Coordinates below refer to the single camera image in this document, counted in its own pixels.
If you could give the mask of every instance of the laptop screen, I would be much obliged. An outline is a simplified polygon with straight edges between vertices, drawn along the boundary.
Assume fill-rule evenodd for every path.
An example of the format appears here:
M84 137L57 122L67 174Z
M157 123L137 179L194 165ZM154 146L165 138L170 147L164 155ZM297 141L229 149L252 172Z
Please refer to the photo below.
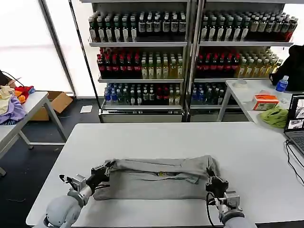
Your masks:
M285 132L304 131L304 94L293 94Z

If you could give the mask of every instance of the cable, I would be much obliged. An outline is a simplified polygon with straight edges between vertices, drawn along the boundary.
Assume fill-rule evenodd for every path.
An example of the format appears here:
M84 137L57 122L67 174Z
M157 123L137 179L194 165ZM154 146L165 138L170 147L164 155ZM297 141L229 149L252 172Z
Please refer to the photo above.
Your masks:
M213 197L214 197L214 195L213 195L213 193L212 192L208 192L207 193L207 196L206 196L206 208L207 208L207 215L208 215L208 219L209 219L209 222L210 222L210 224L211 224L211 226L212 227L215 227L214 226L214 224L213 224L213 222L212 222L212 220L211 220L211 217L210 217L210 212L209 212L209 199L208 199L208 196L209 195L212 195Z
M288 156L287 162L288 162L288 164L291 166L291 168L293 168L293 170L294 170L296 176L297 176L298 178L300 178L300 180L302 181L302 183L303 183L303 185L304 185L304 180L303 180L303 178L298 174L298 172L295 170L294 166L290 163L290 154L289 154L289 151L288 151L288 147L289 147L289 145L288 145L288 140L286 140L285 143L286 143L286 150L287 150L287 156Z
M14 80L16 80L17 82L19 82L19 83L24 87L24 85L23 85L20 81L18 81L17 79L15 79L15 78L14 78L11 74L9 74L8 72L2 71L2 73L8 74L9 76L11 76Z

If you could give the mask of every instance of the floor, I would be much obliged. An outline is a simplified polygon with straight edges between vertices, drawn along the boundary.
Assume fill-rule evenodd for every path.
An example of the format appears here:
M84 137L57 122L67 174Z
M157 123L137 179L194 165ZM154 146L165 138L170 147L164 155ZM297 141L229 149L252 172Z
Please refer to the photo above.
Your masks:
M92 112L80 114L83 105L93 105ZM66 133L70 134L77 123L99 123L97 113L98 106L95 100L74 101L59 115L59 119ZM30 122L24 127L23 132L30 141L60 141L56 127L51 121ZM26 217L61 149L62 146L35 146L33 150L28 150L24 142L18 140L0 160L0 167L7 171L6 177L0 178L1 227L28 228L25 224ZM302 228L304 222L259 224L258 227Z

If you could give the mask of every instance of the white cloth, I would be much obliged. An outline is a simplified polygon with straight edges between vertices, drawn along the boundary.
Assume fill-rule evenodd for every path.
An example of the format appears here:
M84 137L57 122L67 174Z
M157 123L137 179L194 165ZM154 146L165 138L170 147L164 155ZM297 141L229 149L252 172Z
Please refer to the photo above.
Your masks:
M15 90L9 86L1 86L0 89L0 115L8 111L10 97L15 94Z

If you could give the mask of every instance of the cardboard box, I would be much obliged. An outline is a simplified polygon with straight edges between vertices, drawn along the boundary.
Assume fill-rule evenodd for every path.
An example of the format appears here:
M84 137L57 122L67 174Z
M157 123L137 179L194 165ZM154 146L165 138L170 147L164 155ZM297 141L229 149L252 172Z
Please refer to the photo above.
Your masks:
M73 99L64 92L48 91L48 99L57 114L63 112L72 103ZM31 121L48 121L49 116L45 107L41 107L31 118Z

